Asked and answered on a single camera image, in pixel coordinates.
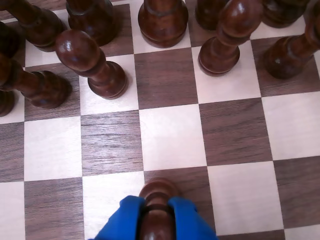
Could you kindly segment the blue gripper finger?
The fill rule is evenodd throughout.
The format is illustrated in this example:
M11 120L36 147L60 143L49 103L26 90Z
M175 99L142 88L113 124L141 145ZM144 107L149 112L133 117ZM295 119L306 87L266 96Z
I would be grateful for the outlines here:
M119 202L119 208L108 219L94 240L135 240L140 214L144 206L144 198L126 196Z
M199 215L195 204L182 197L172 197L168 205L173 208L177 240L217 240L215 231Z

